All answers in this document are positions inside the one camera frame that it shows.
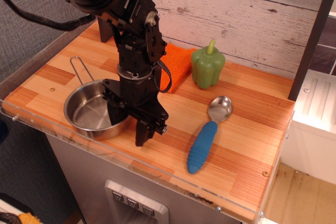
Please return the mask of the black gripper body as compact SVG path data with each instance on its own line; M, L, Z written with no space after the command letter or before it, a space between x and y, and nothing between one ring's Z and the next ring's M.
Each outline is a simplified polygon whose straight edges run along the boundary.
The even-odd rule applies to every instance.
M153 77L142 81L123 77L119 81L104 79L102 84L107 103L118 105L135 119L151 124L155 132L161 135L167 131L166 120L169 116L158 100L159 91Z

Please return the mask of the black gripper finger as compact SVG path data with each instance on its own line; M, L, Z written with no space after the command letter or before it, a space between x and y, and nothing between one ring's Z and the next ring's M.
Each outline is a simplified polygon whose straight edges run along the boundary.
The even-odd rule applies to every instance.
M135 135L135 144L140 147L143 146L144 143L151 139L155 133L154 127L142 120L137 120L136 123L136 135Z
M107 108L111 125L121 123L129 116L128 112L118 105L108 103Z

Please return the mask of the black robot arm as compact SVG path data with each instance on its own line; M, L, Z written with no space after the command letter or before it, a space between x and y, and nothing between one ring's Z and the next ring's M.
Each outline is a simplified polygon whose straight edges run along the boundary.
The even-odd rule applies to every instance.
M78 10L98 17L111 27L119 53L119 80L104 79L103 97L111 123L126 116L137 120L135 144L142 146L155 133L166 131L169 115L158 101L161 58L166 42L152 0L67 0Z

